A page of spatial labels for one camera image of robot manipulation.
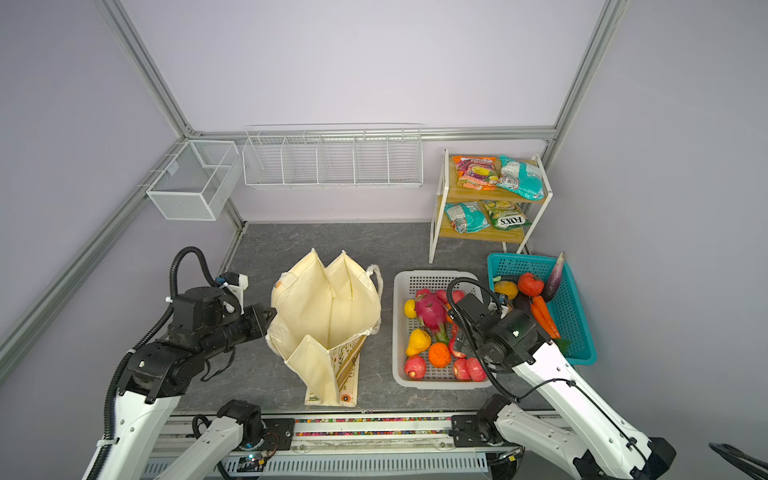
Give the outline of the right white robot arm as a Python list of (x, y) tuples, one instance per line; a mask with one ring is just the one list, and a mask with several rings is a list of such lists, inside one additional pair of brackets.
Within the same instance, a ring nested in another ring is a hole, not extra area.
[[(531, 314), (503, 314), (498, 295), (488, 295), (489, 304), (472, 294), (449, 302), (458, 344), (470, 349), (497, 391), (472, 422), (477, 440), (532, 451), (574, 479), (658, 479), (669, 471), (676, 451), (667, 440), (647, 436), (610, 407)], [(493, 364), (525, 380), (564, 426), (522, 409), (522, 396), (500, 384)]]

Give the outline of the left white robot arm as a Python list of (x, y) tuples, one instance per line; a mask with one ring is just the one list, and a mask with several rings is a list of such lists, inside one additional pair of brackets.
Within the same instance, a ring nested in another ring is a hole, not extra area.
[(103, 407), (103, 435), (87, 479), (138, 479), (192, 380), (215, 377), (211, 360), (266, 336), (277, 312), (246, 306), (247, 278), (212, 276), (204, 253), (182, 248), (169, 270), (167, 308), (120, 360)]

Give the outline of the cream canvas grocery bag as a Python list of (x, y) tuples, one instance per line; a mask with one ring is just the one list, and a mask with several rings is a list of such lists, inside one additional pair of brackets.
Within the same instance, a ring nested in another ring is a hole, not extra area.
[(326, 265), (314, 250), (275, 283), (267, 343), (305, 384), (307, 406), (357, 405), (360, 352), (379, 331), (383, 288), (377, 265), (346, 252)]

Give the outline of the orange fruit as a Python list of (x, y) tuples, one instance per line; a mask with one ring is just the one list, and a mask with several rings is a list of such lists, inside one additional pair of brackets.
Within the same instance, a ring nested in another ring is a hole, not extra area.
[(428, 361), (434, 368), (445, 368), (452, 362), (451, 351), (446, 344), (436, 342), (428, 350)]

